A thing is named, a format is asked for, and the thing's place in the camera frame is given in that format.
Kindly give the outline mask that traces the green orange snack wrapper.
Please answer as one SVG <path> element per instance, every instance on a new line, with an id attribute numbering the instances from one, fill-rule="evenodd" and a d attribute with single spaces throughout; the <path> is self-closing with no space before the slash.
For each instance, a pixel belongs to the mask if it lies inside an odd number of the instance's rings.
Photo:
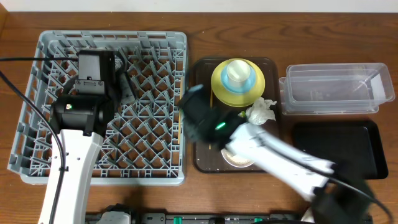
<path id="1" fill-rule="evenodd" d="M 242 117 L 242 118 L 247 118 L 246 112 L 245 112 L 245 111 L 240 112 L 240 113 L 238 114 L 238 116 L 239 116 L 239 117 Z"/>

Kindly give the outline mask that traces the white bowl with food residue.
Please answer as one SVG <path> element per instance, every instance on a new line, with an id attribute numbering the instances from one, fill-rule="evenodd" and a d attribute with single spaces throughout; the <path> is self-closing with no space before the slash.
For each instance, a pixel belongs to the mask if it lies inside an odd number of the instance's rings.
<path id="1" fill-rule="evenodd" d="M 224 160 L 231 166 L 237 168 L 245 168 L 254 164 L 254 162 L 250 159 L 245 159 L 237 154 L 233 154 L 226 149 L 221 150 L 221 154 Z"/>

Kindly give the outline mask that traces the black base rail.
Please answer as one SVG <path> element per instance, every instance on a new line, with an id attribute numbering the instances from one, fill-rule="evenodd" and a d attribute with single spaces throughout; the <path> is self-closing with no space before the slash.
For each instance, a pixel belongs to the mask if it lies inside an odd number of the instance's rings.
<path id="1" fill-rule="evenodd" d="M 85 223 L 130 224 L 251 224 L 251 223 L 314 223 L 310 212 L 301 216 L 292 212 L 271 214 L 233 213 L 139 213 L 122 204 L 110 205 L 103 213 L 86 214 Z"/>

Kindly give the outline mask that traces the yellow-green plate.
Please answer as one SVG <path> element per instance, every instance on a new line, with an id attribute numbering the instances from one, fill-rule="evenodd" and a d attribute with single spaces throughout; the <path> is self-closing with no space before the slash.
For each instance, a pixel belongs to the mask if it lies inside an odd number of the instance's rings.
<path id="1" fill-rule="evenodd" d="M 221 72 L 233 60 L 244 60 L 249 66 L 252 66 L 256 73 L 256 83 L 251 90 L 244 94 L 237 94 L 228 91 L 221 82 Z M 213 70 L 211 76 L 211 89 L 214 95 L 222 103 L 232 107 L 245 107 L 253 104 L 259 97 L 262 96 L 265 90 L 266 82 L 261 69 L 252 61 L 243 58 L 231 58 L 221 62 Z"/>

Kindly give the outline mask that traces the white tissue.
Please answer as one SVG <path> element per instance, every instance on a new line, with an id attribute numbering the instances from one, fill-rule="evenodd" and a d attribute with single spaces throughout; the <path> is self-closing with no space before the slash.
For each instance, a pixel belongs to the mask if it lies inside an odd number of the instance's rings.
<path id="1" fill-rule="evenodd" d="M 271 106 L 276 104 L 276 101 L 266 100 L 263 97 L 258 98 L 245 112 L 248 122 L 260 126 L 268 120 L 275 121 L 275 113 L 271 110 Z"/>

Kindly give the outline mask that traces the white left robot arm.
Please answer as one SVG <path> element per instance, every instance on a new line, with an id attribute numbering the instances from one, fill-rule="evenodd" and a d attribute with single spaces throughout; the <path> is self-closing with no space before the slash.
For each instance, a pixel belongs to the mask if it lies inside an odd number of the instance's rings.
<path id="1" fill-rule="evenodd" d="M 78 73 L 50 107 L 52 161 L 39 223 L 84 223 L 108 123 L 135 99 L 123 49 L 79 51 Z"/>

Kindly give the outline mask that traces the cream white cup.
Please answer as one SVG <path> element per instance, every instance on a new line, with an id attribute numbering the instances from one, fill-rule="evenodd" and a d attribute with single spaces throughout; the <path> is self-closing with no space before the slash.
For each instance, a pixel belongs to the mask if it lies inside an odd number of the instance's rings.
<path id="1" fill-rule="evenodd" d="M 250 66 L 244 60 L 233 60 L 227 66 L 228 84 L 233 88 L 244 86 L 250 74 Z"/>

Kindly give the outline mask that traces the black waste tray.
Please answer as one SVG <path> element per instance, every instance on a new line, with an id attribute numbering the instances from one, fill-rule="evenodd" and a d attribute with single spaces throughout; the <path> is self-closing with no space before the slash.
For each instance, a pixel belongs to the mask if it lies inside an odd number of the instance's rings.
<path id="1" fill-rule="evenodd" d="M 292 140 L 307 154 L 351 164 L 364 179 L 385 179 L 389 174 L 379 129 L 371 120 L 298 123 Z"/>

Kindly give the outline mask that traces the dark brown serving tray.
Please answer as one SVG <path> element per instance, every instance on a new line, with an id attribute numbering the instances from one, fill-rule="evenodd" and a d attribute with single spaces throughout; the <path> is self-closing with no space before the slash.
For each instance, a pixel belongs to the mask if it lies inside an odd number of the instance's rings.
<path id="1" fill-rule="evenodd" d="M 188 71 L 189 83 L 192 86 L 202 84 L 205 87 L 208 97 L 210 97 L 211 75 L 213 70 L 226 59 L 226 57 L 208 57 L 198 60 Z M 271 106 L 271 109 L 275 113 L 276 120 L 268 120 L 262 127 L 274 136 L 279 137 L 282 131 L 280 130 L 281 104 L 279 102 L 279 88 L 277 87 L 279 79 L 277 67 L 271 59 L 265 57 L 249 57 L 248 60 L 254 62 L 263 72 L 266 86 L 262 97 L 266 100 L 270 99 L 277 102 L 275 106 Z M 233 108 L 223 104 L 215 96 L 213 97 L 213 105 L 223 112 L 231 110 L 241 111 L 240 108 Z M 202 142 L 196 142 L 193 145 L 193 164 L 200 172 L 207 174 L 262 172 L 262 169 L 254 164 L 245 168 L 233 167 L 224 160 L 221 151 L 218 149 L 209 150 L 208 145 Z"/>

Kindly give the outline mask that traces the clear plastic waste bin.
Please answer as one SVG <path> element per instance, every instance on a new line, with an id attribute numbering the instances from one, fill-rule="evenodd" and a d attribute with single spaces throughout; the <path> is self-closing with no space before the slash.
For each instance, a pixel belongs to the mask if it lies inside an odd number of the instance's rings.
<path id="1" fill-rule="evenodd" d="M 383 63 L 290 65 L 279 88 L 284 115 L 371 114 L 396 97 Z"/>

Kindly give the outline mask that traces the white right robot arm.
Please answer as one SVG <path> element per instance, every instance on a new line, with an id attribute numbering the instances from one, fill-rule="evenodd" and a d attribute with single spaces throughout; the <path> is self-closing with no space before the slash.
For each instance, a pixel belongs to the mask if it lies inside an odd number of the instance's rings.
<path id="1" fill-rule="evenodd" d="M 362 223 L 374 195 L 358 171 L 307 154 L 252 124 L 244 112 L 210 105 L 202 85 L 178 103 L 193 141 L 243 157 L 277 177 L 310 202 L 312 223 Z"/>

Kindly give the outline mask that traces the grey plastic dishwasher rack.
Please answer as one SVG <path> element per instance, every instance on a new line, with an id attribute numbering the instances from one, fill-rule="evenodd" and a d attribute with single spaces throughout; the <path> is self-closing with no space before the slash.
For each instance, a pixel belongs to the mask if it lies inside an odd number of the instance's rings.
<path id="1" fill-rule="evenodd" d="M 108 123 L 95 162 L 94 185 L 180 185 L 185 140 L 180 79 L 187 82 L 183 32 L 47 30 L 41 33 L 7 168 L 28 184 L 46 184 L 52 161 L 50 107 L 78 73 L 81 50 L 123 49 L 136 100 L 121 105 Z"/>

